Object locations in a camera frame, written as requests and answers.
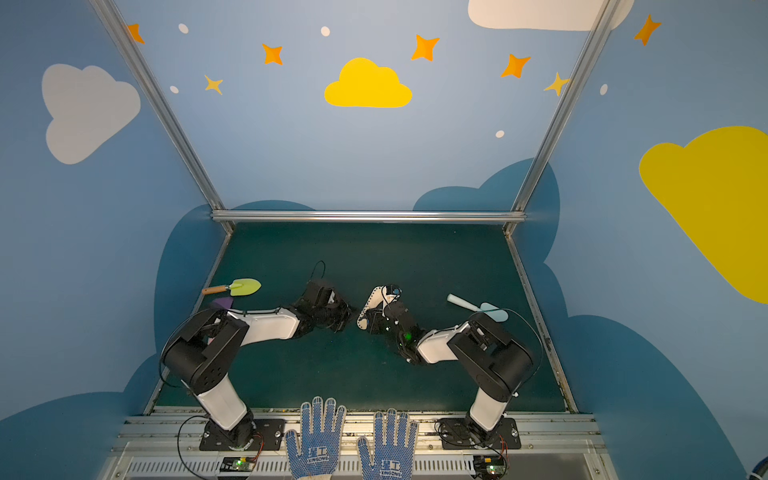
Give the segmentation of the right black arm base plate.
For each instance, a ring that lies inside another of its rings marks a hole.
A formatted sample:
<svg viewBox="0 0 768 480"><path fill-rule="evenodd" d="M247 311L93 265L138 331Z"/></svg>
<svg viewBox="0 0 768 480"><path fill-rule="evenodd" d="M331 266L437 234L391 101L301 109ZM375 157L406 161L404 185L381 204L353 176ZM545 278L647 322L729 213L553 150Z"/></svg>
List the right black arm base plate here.
<svg viewBox="0 0 768 480"><path fill-rule="evenodd" d="M517 423L502 417L490 431L485 431L469 417L442 418L435 430L446 450L496 449L519 450L522 447Z"/></svg>

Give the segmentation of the horizontal aluminium frame bar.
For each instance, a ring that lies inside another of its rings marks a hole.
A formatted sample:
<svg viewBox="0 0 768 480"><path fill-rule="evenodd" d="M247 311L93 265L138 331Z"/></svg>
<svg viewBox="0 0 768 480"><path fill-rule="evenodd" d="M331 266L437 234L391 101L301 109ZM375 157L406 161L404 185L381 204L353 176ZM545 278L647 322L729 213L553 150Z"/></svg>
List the horizontal aluminium frame bar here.
<svg viewBox="0 0 768 480"><path fill-rule="evenodd" d="M523 212L214 210L218 222L522 223Z"/></svg>

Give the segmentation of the purple toy spatula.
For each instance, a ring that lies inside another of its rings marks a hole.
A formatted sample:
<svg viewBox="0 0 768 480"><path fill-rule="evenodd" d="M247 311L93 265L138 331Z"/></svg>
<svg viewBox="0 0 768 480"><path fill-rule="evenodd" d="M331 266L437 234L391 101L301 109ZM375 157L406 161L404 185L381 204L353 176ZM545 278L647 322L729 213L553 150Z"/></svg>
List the purple toy spatula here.
<svg viewBox="0 0 768 480"><path fill-rule="evenodd" d="M218 308L218 309L225 309L229 310L233 307L234 298L233 297L221 297L214 299L209 306L211 308Z"/></svg>

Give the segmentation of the blue dotted work glove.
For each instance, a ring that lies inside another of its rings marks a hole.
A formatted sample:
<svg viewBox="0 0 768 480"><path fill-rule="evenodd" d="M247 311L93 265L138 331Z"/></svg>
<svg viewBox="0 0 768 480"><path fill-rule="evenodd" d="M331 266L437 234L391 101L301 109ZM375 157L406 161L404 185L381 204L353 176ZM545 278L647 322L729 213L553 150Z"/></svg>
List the blue dotted work glove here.
<svg viewBox="0 0 768 480"><path fill-rule="evenodd" d="M418 423L407 412L392 408L386 413L377 412L373 420L373 449L364 436L357 440L362 478L410 480L418 431Z"/></svg>
<svg viewBox="0 0 768 480"><path fill-rule="evenodd" d="M300 431L288 430L285 446L293 479L330 479L341 450L346 407L316 396L300 407Z"/></svg>

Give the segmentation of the green circuit board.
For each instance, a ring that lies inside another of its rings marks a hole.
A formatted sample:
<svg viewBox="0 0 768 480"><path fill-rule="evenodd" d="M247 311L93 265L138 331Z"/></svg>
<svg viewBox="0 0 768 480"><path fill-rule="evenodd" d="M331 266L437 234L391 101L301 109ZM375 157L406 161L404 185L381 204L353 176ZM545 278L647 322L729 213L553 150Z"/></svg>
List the green circuit board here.
<svg viewBox="0 0 768 480"><path fill-rule="evenodd" d="M256 457L225 457L220 465L221 473L251 473L257 464Z"/></svg>
<svg viewBox="0 0 768 480"><path fill-rule="evenodd" d="M507 461L503 456L476 455L473 457L473 479L499 480L507 473Z"/></svg>

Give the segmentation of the left green circuit board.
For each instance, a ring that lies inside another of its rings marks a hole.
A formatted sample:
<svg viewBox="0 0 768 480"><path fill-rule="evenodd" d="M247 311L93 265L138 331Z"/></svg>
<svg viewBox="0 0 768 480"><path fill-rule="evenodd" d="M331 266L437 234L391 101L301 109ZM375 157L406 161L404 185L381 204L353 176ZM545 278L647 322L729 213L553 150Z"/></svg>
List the left green circuit board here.
<svg viewBox="0 0 768 480"><path fill-rule="evenodd" d="M257 464L256 457L225 457L220 465L221 473L251 473Z"/></svg>

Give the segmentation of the aluminium frame post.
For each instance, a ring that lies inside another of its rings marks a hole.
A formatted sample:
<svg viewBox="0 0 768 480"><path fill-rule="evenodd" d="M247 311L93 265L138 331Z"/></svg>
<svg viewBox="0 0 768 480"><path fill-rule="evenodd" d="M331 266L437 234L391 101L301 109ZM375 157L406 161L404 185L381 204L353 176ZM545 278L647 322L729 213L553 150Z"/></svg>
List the aluminium frame post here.
<svg viewBox="0 0 768 480"><path fill-rule="evenodd" d="M91 0L90 4L141 87L181 160L211 208L212 214L224 210L223 201L172 111L170 103L142 55L138 43L131 36L128 25L124 22L116 3L114 1Z"/></svg>
<svg viewBox="0 0 768 480"><path fill-rule="evenodd" d="M613 30L614 19L619 17L618 13L622 4L623 1L619 0L604 1L598 10L595 23L571 72L570 82L566 85L565 92L560 96L542 143L512 205L511 212L520 214L522 219L508 221L504 224L503 231L507 240L512 240L516 226L525 221L525 212L528 204Z"/></svg>

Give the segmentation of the right aluminium frame post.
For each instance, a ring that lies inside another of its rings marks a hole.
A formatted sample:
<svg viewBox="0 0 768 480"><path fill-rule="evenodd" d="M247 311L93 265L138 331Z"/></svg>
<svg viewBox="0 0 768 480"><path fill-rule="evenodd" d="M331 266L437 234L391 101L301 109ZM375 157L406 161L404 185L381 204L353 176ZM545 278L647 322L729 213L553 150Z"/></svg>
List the right aluminium frame post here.
<svg viewBox="0 0 768 480"><path fill-rule="evenodd" d="M516 226L525 221L525 212L528 204L613 30L614 19L619 17L618 13L622 4L623 1L619 0L604 1L598 10L595 23L571 72L570 82L566 85L565 92L560 96L542 143L512 205L511 212L520 214L522 219L508 221L504 224L503 231L507 240L512 240Z"/></svg>

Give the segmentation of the left blue dotted work glove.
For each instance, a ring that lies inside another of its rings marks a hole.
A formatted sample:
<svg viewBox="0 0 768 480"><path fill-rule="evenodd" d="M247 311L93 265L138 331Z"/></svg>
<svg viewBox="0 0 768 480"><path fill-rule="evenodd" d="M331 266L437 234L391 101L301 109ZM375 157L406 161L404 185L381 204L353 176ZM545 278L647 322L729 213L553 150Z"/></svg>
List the left blue dotted work glove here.
<svg viewBox="0 0 768 480"><path fill-rule="evenodd" d="M346 407L316 396L300 407L300 431L288 430L285 446L293 479L330 479L341 450Z"/></svg>

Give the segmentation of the left aluminium frame post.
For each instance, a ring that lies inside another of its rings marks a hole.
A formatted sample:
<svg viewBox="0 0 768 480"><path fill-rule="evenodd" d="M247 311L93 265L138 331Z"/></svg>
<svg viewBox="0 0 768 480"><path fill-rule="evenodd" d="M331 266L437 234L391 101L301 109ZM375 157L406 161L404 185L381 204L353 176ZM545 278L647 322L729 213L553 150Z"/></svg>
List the left aluminium frame post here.
<svg viewBox="0 0 768 480"><path fill-rule="evenodd" d="M131 36L128 25L124 22L116 3L114 1L91 0L90 4L141 87L181 160L211 208L212 214L224 210L223 201L172 111L170 103L142 55L138 43Z"/></svg>

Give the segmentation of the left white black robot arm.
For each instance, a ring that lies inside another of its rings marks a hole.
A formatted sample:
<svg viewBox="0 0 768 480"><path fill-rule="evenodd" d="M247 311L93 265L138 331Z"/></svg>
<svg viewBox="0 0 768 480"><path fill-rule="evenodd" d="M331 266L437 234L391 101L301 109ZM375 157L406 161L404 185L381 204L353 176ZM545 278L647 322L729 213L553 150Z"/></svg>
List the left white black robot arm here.
<svg viewBox="0 0 768 480"><path fill-rule="evenodd" d="M208 416L200 449L256 450L265 440L259 422L229 379L241 347L300 338L316 328L339 332L353 312L329 281L314 279L287 306L241 311L214 305L185 320L167 340L160 362L179 378ZM264 448L277 450L280 445L280 439L265 440Z"/></svg>

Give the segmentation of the right green circuit board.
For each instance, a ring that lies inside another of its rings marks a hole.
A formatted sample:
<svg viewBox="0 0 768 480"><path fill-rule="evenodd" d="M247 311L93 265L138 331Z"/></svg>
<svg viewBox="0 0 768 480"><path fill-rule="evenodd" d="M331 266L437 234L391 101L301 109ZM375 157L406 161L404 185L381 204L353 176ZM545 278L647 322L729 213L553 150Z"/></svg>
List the right green circuit board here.
<svg viewBox="0 0 768 480"><path fill-rule="evenodd" d="M499 480L507 473L507 461L503 456L476 455L473 457L473 479Z"/></svg>

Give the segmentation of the light blue toy spatula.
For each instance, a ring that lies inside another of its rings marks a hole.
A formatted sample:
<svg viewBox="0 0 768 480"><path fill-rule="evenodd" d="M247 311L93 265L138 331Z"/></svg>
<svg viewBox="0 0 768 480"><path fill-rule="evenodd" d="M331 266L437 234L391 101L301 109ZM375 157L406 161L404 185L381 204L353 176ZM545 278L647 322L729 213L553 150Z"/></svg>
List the light blue toy spatula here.
<svg viewBox="0 0 768 480"><path fill-rule="evenodd" d="M481 303L480 305L475 305L453 294L448 294L446 300L453 305L470 310L472 312L484 313L497 323L506 322L509 318L506 310L487 302Z"/></svg>

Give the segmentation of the right blue dotted work glove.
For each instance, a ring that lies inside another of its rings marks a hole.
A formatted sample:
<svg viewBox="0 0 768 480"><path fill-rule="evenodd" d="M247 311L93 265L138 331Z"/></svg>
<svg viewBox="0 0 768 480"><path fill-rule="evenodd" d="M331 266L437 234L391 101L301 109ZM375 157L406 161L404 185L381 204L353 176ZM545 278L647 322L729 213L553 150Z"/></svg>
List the right blue dotted work glove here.
<svg viewBox="0 0 768 480"><path fill-rule="evenodd" d="M386 413L377 412L373 420L373 449L364 436L357 440L362 478L410 480L418 431L418 423L407 412L392 408Z"/></svg>

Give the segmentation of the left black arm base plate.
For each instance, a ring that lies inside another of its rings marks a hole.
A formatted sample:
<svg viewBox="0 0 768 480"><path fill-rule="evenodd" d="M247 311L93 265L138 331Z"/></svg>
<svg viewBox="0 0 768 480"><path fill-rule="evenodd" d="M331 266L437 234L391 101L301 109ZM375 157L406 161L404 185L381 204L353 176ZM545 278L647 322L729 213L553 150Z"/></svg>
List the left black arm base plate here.
<svg viewBox="0 0 768 480"><path fill-rule="evenodd" d="M224 430L208 420L200 451L278 451L282 445L286 422L275 418L244 417L232 430Z"/></svg>

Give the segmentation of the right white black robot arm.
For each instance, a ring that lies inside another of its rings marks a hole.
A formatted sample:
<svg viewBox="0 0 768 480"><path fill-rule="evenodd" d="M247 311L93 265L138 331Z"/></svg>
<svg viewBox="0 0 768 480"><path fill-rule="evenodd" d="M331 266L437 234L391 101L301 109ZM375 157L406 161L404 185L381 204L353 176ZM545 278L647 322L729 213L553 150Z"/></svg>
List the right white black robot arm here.
<svg viewBox="0 0 768 480"><path fill-rule="evenodd" d="M489 445L502 424L504 412L534 368L532 353L503 326L484 312L443 330L420 328L401 301L368 304L357 326L373 335L385 335L397 353L413 365L457 361L478 391L459 437L475 445Z"/></svg>

